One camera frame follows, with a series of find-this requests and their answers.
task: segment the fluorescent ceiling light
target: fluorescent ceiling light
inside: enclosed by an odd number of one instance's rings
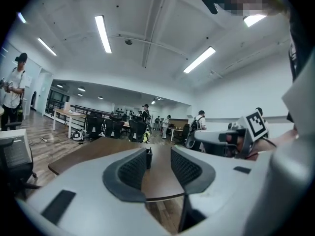
[[[203,54],[201,54],[193,63],[191,63],[184,70],[184,73],[191,72],[193,69],[195,69],[199,64],[201,64],[203,61],[205,61],[208,57],[210,57],[215,52],[216,50],[210,46]]]
[[[46,43],[45,43],[41,38],[39,38],[38,41],[39,41],[43,46],[45,46],[54,56],[57,56],[57,54],[56,54],[53,50],[51,50],[51,49],[48,47],[48,45],[46,45]]]
[[[247,24],[248,27],[250,27],[265,17],[266,17],[266,15],[259,15],[259,14],[254,15],[254,16],[248,16],[248,17],[244,18],[244,22],[245,22],[245,24]]]
[[[109,41],[106,34],[105,29],[105,23],[104,23],[104,17],[103,16],[97,16],[95,17],[97,29],[100,35],[100,39],[102,40],[105,52],[112,53],[112,50],[110,49]]]
[[[24,17],[22,16],[22,14],[20,12],[18,13],[18,17],[22,21],[23,24],[26,23],[26,20],[24,19]]]

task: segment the floor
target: floor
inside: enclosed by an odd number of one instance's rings
[[[31,177],[29,182],[40,186],[45,186],[55,177],[48,169],[48,164],[86,145],[79,145],[78,142],[68,139],[67,126],[56,122],[56,131],[52,131],[52,127],[52,119],[43,117],[33,110],[21,126],[21,128],[27,130],[34,160],[33,171],[37,174],[37,179]],[[158,131],[153,130],[152,135],[150,138],[152,144],[173,144],[170,142],[170,137],[162,139],[161,133]],[[42,137],[47,139],[47,143],[40,141]],[[27,192],[27,196],[30,196],[33,192],[30,190]],[[182,207],[183,197],[146,203],[146,208],[152,216],[171,234],[177,233]]]

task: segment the white t-shirt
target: white t-shirt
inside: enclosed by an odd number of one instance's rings
[[[198,115],[196,116],[196,120],[199,120],[202,116],[201,115]],[[202,128],[202,126],[204,126],[202,129],[207,129],[206,128],[206,119],[204,117],[202,117],[200,120],[199,120],[199,123],[200,123],[200,127]]]
[[[168,127],[168,123],[169,123],[169,118],[164,118],[164,120],[162,121],[162,127],[163,128],[167,128]]]
[[[19,72],[16,68],[9,75],[7,81],[12,83],[15,89],[24,89],[26,85],[26,73],[22,75],[23,71]],[[14,92],[7,92],[5,94],[4,105],[8,108],[16,108],[20,103],[20,95]]]

